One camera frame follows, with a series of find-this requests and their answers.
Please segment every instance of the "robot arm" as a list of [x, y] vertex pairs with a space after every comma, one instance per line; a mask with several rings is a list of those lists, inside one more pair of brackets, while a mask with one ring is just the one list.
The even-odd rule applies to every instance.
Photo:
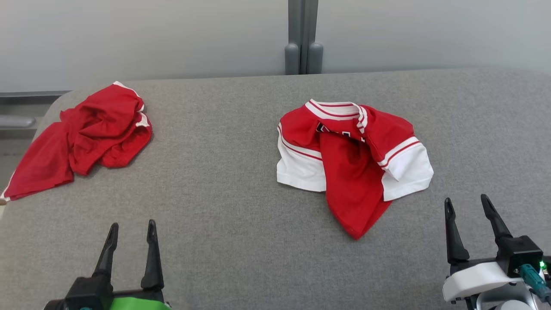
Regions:
[[469, 260], [455, 224], [455, 210], [449, 198], [444, 204], [447, 260], [450, 276], [444, 282], [444, 299], [465, 300], [469, 310], [482, 309], [484, 302], [521, 301], [537, 310], [536, 299], [551, 304], [549, 256], [528, 237], [514, 238], [494, 205], [481, 195], [486, 218], [490, 220], [498, 245], [495, 258]]
[[113, 223], [91, 277], [78, 277], [62, 300], [52, 300], [44, 310], [170, 310], [165, 303], [161, 256], [155, 221], [149, 220], [149, 244], [140, 290], [113, 292], [111, 267], [117, 248], [118, 224]]

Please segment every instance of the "white wall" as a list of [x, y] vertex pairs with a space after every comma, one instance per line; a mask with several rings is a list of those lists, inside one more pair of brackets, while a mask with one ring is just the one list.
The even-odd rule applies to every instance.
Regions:
[[320, 0], [323, 73], [506, 66], [551, 73], [548, 0]]
[[1, 0], [0, 93], [284, 74], [287, 1]]

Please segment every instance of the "gray floor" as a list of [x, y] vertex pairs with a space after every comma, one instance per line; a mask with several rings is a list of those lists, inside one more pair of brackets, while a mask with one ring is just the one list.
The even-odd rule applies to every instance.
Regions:
[[[41, 117], [57, 96], [0, 98], [0, 114]], [[34, 130], [0, 130], [0, 193], [29, 148]], [[0, 218], [3, 207], [0, 206]]]

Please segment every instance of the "shirt sleeve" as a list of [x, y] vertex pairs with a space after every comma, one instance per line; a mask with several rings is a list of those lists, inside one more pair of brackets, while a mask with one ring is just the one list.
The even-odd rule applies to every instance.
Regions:
[[371, 155], [385, 171], [383, 199], [393, 200], [429, 187], [434, 171], [425, 146], [407, 120], [361, 106], [367, 118], [364, 136]]
[[[326, 179], [321, 153], [287, 141], [282, 124], [279, 124], [278, 132], [277, 147], [281, 159], [277, 164], [277, 181], [299, 189], [325, 191]], [[292, 131], [287, 130], [287, 136], [292, 134]]]

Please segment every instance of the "white trim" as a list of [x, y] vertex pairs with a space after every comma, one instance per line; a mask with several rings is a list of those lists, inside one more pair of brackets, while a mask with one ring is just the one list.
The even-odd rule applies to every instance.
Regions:
[[300, 153], [304, 153], [304, 154], [308, 154], [308, 155], [311, 155], [311, 156], [314, 156], [316, 157], [316, 159], [318, 160], [321, 160], [321, 153], [318, 152], [318, 151], [314, 151], [312, 149], [309, 149], [309, 148], [304, 148], [304, 147], [300, 147], [300, 146], [296, 146], [296, 145], [292, 145], [291, 143], [287, 142], [287, 140], [285, 140], [285, 138], [283, 137], [283, 130], [282, 130], [282, 125], [281, 123], [279, 123], [278, 127], [277, 127], [277, 130], [279, 132], [279, 137], [281, 138], [282, 140], [282, 143], [283, 145], [290, 151], [294, 151], [295, 154], [299, 155], [299, 156], [303, 156], [302, 154]]
[[429, 187], [430, 181], [432, 180], [432, 175], [429, 178], [419, 180], [413, 183], [409, 183], [399, 188], [392, 190], [385, 190], [383, 192], [383, 201], [390, 201], [398, 199], [400, 197], [407, 196], [418, 191], [425, 190]]
[[12, 176], [9, 177], [8, 185], [6, 186], [6, 188], [4, 189], [4, 191], [0, 194], [0, 199], [5, 200], [6, 202], [8, 202], [10, 199], [9, 199], [9, 197], [4, 197], [4, 194], [5, 194], [6, 191], [8, 190], [9, 184], [12, 182], [12, 178], [13, 178], [13, 175], [14, 175], [14, 174], [15, 174], [15, 171], [12, 173]]
[[394, 156], [398, 151], [401, 150], [400, 152], [404, 152], [404, 151], [410, 149], [410, 148], [407, 148], [407, 149], [403, 149], [403, 148], [408, 146], [411, 143], [414, 143], [414, 142], [419, 142], [419, 139], [417, 139], [416, 137], [411, 137], [411, 138], [408, 138], [408, 139], [404, 140], [402, 143], [400, 143], [397, 146], [393, 147], [393, 149], [391, 149], [388, 153], [386, 153], [385, 158], [382, 161], [377, 162], [377, 164], [379, 164], [379, 166], [386, 165], [388, 163], [388, 160], [392, 156]]
[[115, 81], [115, 82], [113, 83], [113, 85], [117, 85], [117, 86], [120, 86], [120, 87], [124, 87], [124, 88], [126, 88], [126, 89], [130, 89], [131, 91], [134, 92], [134, 94], [136, 94], [136, 96], [139, 97], [138, 93], [136, 93], [136, 91], [135, 91], [134, 89], [132, 89], [132, 88], [130, 88], [130, 87], [124, 86], [124, 85], [123, 85], [121, 82], [119, 82], [119, 81]]
[[[356, 124], [356, 127], [360, 130], [361, 133], [365, 132], [365, 128], [368, 125], [367, 111], [362, 106], [357, 105], [356, 103], [353, 103], [353, 102], [349, 102], [349, 101], [319, 102], [319, 101], [310, 99], [310, 101], [308, 101], [304, 105], [308, 110], [310, 110], [310, 112], [314, 113], [314, 115], [316, 115], [320, 119], [330, 119], [330, 120], [358, 119], [358, 123]], [[345, 105], [345, 106], [325, 107], [322, 105]], [[339, 116], [339, 115], [350, 115], [350, 114], [356, 114], [356, 113], [357, 115], [353, 115], [353, 116]]]
[[[429, 158], [426, 155], [425, 146], [423, 146], [421, 142], [417, 142], [411, 147], [407, 147], [400, 153], [397, 153], [397, 155], [388, 162], [388, 165], [382, 168], [387, 173], [390, 173], [394, 179], [400, 181], [405, 174], [411, 174], [412, 165], [421, 166], [424, 163], [422, 158], [425, 157], [428, 162]], [[422, 170], [417, 171], [419, 169], [415, 168], [413, 168], [413, 170], [416, 170], [415, 174], [423, 172]]]
[[299, 179], [293, 175], [278, 172], [277, 182], [287, 184], [294, 188], [309, 190], [309, 191], [326, 191], [327, 184], [325, 178], [319, 181], [307, 181]]
[[[318, 102], [316, 102], [313, 99], [310, 99], [307, 103], [305, 103], [305, 107], [310, 110], [310, 112], [314, 113], [317, 117], [320, 119], [326, 119], [326, 120], [352, 120], [359, 116], [358, 112], [358, 106], [352, 102], [335, 102], [335, 103], [328, 103], [328, 102], [320, 102], [321, 104], [352, 104], [350, 106], [335, 106], [330, 109], [325, 108], [323, 106], [318, 105]], [[324, 113], [323, 111], [335, 115], [349, 115], [349, 114], [357, 114], [353, 116], [333, 116]]]
[[147, 116], [143, 112], [139, 112], [142, 115], [142, 120], [136, 123], [136, 127], [149, 127], [149, 123], [147, 122]]

